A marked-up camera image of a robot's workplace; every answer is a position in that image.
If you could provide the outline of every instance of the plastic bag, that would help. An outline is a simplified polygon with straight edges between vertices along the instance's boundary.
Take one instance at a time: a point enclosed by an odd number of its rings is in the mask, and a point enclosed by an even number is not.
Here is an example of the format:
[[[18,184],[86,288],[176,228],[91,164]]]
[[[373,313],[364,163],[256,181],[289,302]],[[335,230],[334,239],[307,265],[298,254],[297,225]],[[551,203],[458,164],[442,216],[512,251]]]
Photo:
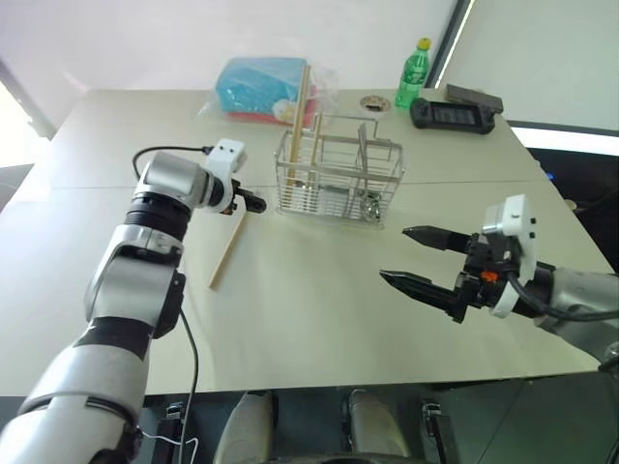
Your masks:
[[[291,125],[307,63],[303,58],[233,58],[215,87],[221,111],[237,121]],[[311,67],[304,126],[317,111],[335,107],[335,81],[333,72]],[[210,106],[207,102],[202,111]]]

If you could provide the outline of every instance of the wire rack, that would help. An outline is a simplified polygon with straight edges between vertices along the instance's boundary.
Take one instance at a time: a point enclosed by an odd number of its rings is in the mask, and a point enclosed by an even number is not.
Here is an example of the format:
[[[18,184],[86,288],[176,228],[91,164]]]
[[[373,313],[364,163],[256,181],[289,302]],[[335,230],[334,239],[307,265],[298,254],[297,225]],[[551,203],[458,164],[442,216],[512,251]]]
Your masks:
[[[325,116],[360,122],[357,137],[315,133],[314,124],[293,154],[287,130],[276,150],[280,211],[382,225],[404,172],[401,146],[378,138],[374,119]]]

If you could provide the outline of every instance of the soda bottle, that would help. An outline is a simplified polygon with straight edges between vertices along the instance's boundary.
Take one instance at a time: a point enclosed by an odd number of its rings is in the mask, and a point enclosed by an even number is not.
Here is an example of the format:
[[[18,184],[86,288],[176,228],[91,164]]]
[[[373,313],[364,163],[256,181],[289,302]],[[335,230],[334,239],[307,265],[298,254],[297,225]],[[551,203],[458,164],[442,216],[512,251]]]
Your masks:
[[[427,51],[429,50],[430,39],[424,37],[417,43],[417,49],[408,57],[404,63],[402,77],[399,80],[399,88],[396,93],[396,106],[399,108],[410,108],[410,104],[419,97],[419,91],[424,87],[429,61]]]

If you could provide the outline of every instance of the chopstick in basket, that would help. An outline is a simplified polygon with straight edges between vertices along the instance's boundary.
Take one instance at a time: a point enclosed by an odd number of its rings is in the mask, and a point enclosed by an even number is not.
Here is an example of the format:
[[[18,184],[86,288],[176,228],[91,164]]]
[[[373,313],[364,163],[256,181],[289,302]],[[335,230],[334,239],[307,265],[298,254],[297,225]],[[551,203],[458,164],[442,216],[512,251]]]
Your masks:
[[[301,148],[301,134],[303,132],[303,120],[306,115],[306,98],[308,96],[308,86],[310,85],[310,65],[305,65],[303,75],[301,77],[301,85],[299,86],[299,95],[297,96],[297,106],[294,113],[294,126],[292,128],[292,141],[290,143],[290,162],[299,162],[299,149]],[[294,186],[294,177],[296,171],[293,168],[288,169],[288,180],[286,184],[289,187]]]

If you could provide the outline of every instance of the small round object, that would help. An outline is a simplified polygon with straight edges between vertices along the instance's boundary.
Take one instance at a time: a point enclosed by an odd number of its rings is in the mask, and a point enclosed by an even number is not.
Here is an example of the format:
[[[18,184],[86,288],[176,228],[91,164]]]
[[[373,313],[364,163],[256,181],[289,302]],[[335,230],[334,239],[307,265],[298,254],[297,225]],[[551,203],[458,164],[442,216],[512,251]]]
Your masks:
[[[363,113],[370,118],[379,118],[391,109],[391,103],[378,95],[367,95],[359,101],[359,104]]]

